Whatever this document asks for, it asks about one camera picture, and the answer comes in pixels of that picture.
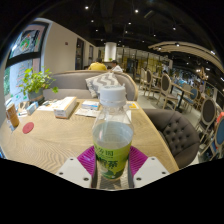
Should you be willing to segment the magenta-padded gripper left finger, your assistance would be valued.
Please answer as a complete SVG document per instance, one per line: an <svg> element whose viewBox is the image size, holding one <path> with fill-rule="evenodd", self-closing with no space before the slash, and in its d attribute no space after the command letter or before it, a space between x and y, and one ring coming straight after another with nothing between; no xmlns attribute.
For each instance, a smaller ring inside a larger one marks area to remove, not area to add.
<svg viewBox="0 0 224 224"><path fill-rule="evenodd" d="M98 174L94 147L86 149L78 157L68 158L56 175L81 187L95 188Z"/></svg>

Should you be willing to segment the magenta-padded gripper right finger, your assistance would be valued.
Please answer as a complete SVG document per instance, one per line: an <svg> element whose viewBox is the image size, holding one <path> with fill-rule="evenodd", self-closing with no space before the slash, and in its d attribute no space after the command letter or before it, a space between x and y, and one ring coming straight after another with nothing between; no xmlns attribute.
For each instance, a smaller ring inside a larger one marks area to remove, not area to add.
<svg viewBox="0 0 224 224"><path fill-rule="evenodd" d="M131 146L128 158L128 183L130 188L140 188L169 175L156 157L147 157Z"/></svg>

